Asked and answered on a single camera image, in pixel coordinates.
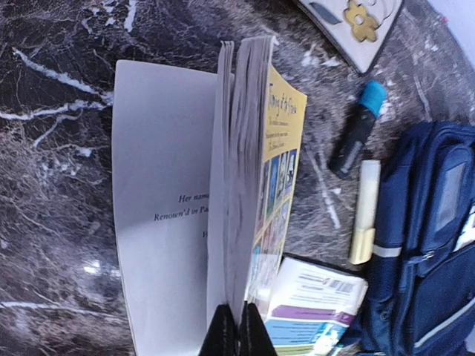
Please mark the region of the navy blue student backpack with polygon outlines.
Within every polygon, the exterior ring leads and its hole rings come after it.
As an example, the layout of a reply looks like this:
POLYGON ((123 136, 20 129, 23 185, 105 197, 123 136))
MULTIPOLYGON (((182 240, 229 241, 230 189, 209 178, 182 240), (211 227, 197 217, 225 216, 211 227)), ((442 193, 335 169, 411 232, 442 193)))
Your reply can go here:
POLYGON ((466 355, 474 328, 474 127, 407 129, 379 183, 367 290, 341 343, 363 355, 466 355))

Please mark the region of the dog reader book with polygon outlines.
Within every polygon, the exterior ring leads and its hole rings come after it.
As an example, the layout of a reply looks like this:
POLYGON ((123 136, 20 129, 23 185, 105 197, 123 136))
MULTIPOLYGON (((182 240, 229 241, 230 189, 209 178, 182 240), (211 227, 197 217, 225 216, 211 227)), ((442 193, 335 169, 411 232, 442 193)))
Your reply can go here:
POLYGON ((365 279, 285 257, 264 325, 278 355, 331 355, 358 314, 365 279))

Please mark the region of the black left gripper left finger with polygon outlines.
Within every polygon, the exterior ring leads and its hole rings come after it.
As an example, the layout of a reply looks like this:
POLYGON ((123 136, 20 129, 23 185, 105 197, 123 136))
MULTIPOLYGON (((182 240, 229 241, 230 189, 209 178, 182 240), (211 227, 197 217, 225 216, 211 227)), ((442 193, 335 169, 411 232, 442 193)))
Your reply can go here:
POLYGON ((237 326, 228 304, 219 305, 213 315, 199 356, 235 356, 237 326))

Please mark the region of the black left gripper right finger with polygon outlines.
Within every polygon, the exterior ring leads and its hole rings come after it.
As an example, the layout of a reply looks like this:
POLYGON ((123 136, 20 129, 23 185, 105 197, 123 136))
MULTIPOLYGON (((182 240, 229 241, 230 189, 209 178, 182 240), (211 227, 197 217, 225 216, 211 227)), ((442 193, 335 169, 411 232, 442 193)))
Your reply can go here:
POLYGON ((239 327, 239 356, 277 356, 263 319, 254 303, 245 302, 239 327))

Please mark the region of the yellow paperback book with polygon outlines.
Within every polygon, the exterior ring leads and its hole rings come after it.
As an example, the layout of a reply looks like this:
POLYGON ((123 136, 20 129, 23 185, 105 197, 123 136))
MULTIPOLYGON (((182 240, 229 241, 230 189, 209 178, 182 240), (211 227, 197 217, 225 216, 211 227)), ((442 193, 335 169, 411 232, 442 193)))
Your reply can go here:
POLYGON ((120 59, 114 227, 137 355, 198 355, 216 308, 266 320, 281 264, 307 98, 276 71, 273 35, 221 44, 217 71, 120 59))

